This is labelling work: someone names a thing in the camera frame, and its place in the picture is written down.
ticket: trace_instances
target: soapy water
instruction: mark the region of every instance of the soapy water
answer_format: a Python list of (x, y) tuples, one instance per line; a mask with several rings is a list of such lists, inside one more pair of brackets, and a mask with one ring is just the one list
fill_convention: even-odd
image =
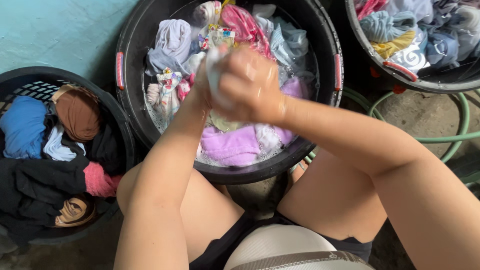
[[(183, 6), (181, 9), (176, 11), (170, 17), (170, 19), (185, 20), (186, 22), (190, 23), (190, 25), (192, 26), (192, 31), (194, 31), (195, 23), (193, 22), (193, 16), (192, 16), (193, 10), (203, 2), (204, 1), (194, 1), (194, 2), (191, 2), (191, 3)], [(250, 6), (240, 5), (240, 6), (245, 8), (246, 10), (248, 10), (250, 13), (252, 12), (252, 6), (251, 5)], [(287, 22), (292, 22), (294, 24), (294, 26), (296, 26), (298, 29), (300, 29), (298, 27), (298, 24), (294, 23), (293, 20), (291, 19), (291, 17), (284, 10), (280, 9), (279, 7), (277, 7), (277, 9), (275, 11), (275, 14), (274, 14), (274, 17), (277, 17), (277, 16), (282, 17)], [(312, 49), (311, 49), (310, 45), (309, 45), (309, 51), (305, 55), (304, 59), (305, 59), (305, 62), (306, 62), (305, 66), (307, 67), (306, 70), (297, 72), (296, 74), (294, 74), (291, 71), (291, 67), (279, 65), (278, 66), (279, 71), (280, 71), (279, 76), (283, 75), (283, 79), (279, 79), (279, 84), (280, 84), (280, 86), (282, 86), (282, 84), (285, 81), (287, 81), (288, 79), (293, 78), (294, 76), (300, 76), (300, 77), (303, 78), (305, 83), (309, 86), (309, 96), (308, 96), (308, 98), (309, 99), (316, 99), (316, 97), (318, 95), (318, 89), (320, 87), (320, 83), (318, 82), (318, 77), (319, 77), (319, 75), (318, 75), (318, 64), (316, 62), (315, 54), (312, 52)], [(147, 86), (149, 83), (156, 83), (156, 78), (154, 76), (149, 77), (149, 76), (144, 74), (144, 80), (145, 80), (145, 84), (144, 84), (145, 86)], [(151, 105), (150, 103), (147, 102), (146, 87), (145, 87), (145, 90), (144, 90), (144, 100), (145, 100), (146, 109), (148, 111), (148, 114), (150, 115), (150, 118), (152, 119), (153, 124), (159, 130), (159, 132), (161, 134), (163, 134), (163, 132), (165, 131), (165, 129), (167, 127), (167, 122), (165, 121), (165, 119), (162, 116), (161, 106), (158, 106), (158, 107), (154, 108), (153, 105)], [(297, 136), (294, 137), (289, 144), (291, 144), (293, 141), (295, 141), (296, 138), (297, 138)], [(275, 155), (281, 153), (285, 148), (288, 147), (288, 145), (282, 146), (281, 143), (278, 142), (277, 146), (274, 149), (272, 149), (269, 153), (267, 153), (263, 149), (262, 144), (259, 144), (259, 145), (260, 145), (260, 154), (258, 154), (256, 156), (256, 158), (252, 162), (252, 164), (256, 164), (256, 163), (268, 160), (268, 159), (274, 157)], [(198, 162), (207, 164), (207, 165), (223, 167), (217, 161), (212, 160), (211, 158), (206, 156), (203, 151), (201, 152), (200, 155), (197, 155), (195, 160), (198, 161)]]

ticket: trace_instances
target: person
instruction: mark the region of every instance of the person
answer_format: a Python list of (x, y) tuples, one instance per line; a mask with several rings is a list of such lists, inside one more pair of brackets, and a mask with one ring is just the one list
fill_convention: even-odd
[[(283, 95), (276, 64), (248, 48), (217, 69), (219, 93), (234, 109), (212, 99), (202, 64), (168, 129), (120, 182), (116, 270), (371, 269), (363, 261), (387, 216), (417, 269), (480, 269), (480, 202), (413, 137)], [(212, 108), (321, 147), (305, 172), (295, 169), (273, 218), (252, 220), (193, 169)]]

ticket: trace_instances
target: black shorts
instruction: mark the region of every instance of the black shorts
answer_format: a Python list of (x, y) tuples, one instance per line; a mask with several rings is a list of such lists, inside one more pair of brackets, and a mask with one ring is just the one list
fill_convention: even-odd
[[(190, 263), (190, 270), (222, 270), (230, 255), (245, 237), (254, 230), (270, 224), (300, 226), (277, 211), (272, 218), (260, 221), (256, 221), (247, 213), (244, 213), (230, 230), (220, 239), (210, 242), (205, 252)], [(372, 250), (372, 242), (360, 243), (355, 237), (336, 240), (325, 235), (321, 236), (337, 250), (350, 252), (368, 262), (368, 257)]]

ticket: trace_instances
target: brown cloth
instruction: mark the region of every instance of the brown cloth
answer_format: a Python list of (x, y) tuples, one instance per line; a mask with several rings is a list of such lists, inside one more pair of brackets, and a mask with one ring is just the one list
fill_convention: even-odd
[(55, 218), (55, 227), (80, 226), (95, 216), (95, 203), (85, 195), (76, 195), (63, 203), (61, 215)]
[(57, 115), (68, 136), (85, 143), (100, 130), (98, 97), (83, 87), (63, 85), (52, 96)]

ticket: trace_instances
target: water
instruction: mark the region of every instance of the water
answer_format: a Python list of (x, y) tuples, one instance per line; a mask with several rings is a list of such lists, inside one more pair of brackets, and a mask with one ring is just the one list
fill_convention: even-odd
[[(181, 9), (177, 10), (174, 14), (172, 14), (170, 16), (170, 19), (182, 19), (182, 20), (185, 20), (186, 22), (190, 23), (190, 25), (192, 26), (192, 28), (194, 28), (195, 26), (197, 27), (200, 27), (199, 25), (195, 25), (195, 22), (193, 20), (193, 10), (199, 5), (201, 4), (203, 1), (193, 1), (185, 6), (183, 6)], [(250, 13), (252, 12), (252, 7), (253, 5), (239, 5), (243, 8), (245, 8), (246, 10), (248, 10)], [(273, 15), (273, 17), (277, 17), (277, 16), (280, 16), (282, 17), (282, 19), (284, 19), (285, 21), (287, 22), (290, 22), (292, 23), (295, 27), (299, 28), (298, 27), (298, 24), (291, 18), (291, 16), (288, 15), (287, 12), (285, 12), (284, 10), (282, 10), (281, 8), (277, 7), (276, 11), (275, 11), (275, 14)], [(320, 88), (320, 82), (318, 80), (319, 78), (319, 74), (318, 74), (318, 63), (316, 61), (316, 57), (315, 57), (315, 54), (313, 53), (313, 50), (311, 49), (311, 47), (309, 47), (309, 51), (308, 53), (305, 55), (304, 57), (305, 59), (305, 67), (306, 67), (306, 71), (308, 72), (311, 72), (313, 74), (313, 76), (307, 76), (309, 79), (307, 81), (307, 85), (309, 87), (309, 96), (308, 98), (309, 99), (313, 99), (315, 100), (318, 96), (318, 89)], [(287, 74), (286, 74), (286, 79), (290, 79), (290, 78), (293, 78), (296, 74), (294, 74), (291, 69), (287, 66), (284, 66)], [(144, 85), (145, 85), (145, 88), (148, 86), (148, 84), (150, 83), (156, 83), (156, 78), (155, 77), (149, 77), (149, 76), (146, 76), (144, 75)], [(145, 105), (146, 105), (146, 109), (148, 111), (148, 113), (150, 114), (150, 117), (155, 125), (155, 127), (159, 130), (159, 132), (162, 134), (164, 131), (165, 131), (165, 127), (167, 125), (167, 123), (165, 122), (165, 120), (162, 118), (161, 114), (159, 111), (157, 111), (156, 109), (153, 108), (152, 105), (150, 105), (147, 101), (146, 101), (146, 93), (144, 91), (144, 99), (145, 99)], [(272, 158), (273, 156), (279, 154), (280, 152), (282, 152), (285, 148), (287, 148), (288, 145), (286, 146), (282, 146), (279, 144), (277, 145), (277, 147), (272, 150), (270, 153), (266, 153), (265, 150), (262, 148), (262, 146), (260, 145), (260, 151), (261, 153), (259, 155), (257, 155), (256, 159), (254, 160), (253, 164), (255, 163), (258, 163), (258, 162), (262, 162), (262, 161), (265, 161), (265, 160), (268, 160), (270, 158)], [(212, 165), (212, 166), (218, 166), (218, 167), (221, 167), (221, 165), (215, 161), (215, 160), (211, 160), (208, 156), (205, 155), (205, 153), (201, 153), (200, 155), (197, 156), (196, 158), (197, 161), (201, 162), (201, 163), (205, 163), (205, 164), (208, 164), (208, 165)]]

